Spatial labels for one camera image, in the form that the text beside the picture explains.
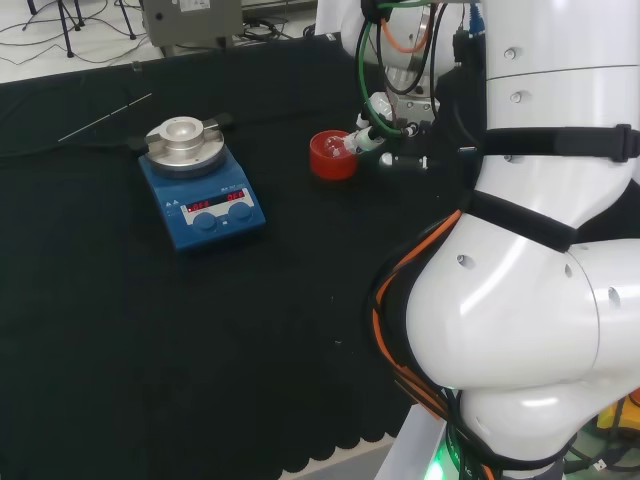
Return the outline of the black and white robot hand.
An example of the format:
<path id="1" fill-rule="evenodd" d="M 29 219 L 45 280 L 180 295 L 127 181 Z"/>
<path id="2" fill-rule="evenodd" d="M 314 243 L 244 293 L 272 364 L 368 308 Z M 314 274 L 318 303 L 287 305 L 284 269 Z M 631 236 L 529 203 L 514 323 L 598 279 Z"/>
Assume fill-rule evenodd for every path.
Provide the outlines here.
<path id="1" fill-rule="evenodd" d="M 426 172 L 429 131 L 435 121 L 430 98 L 375 92 L 369 97 L 349 135 L 347 149 L 356 155 L 376 157 L 381 167 Z"/>

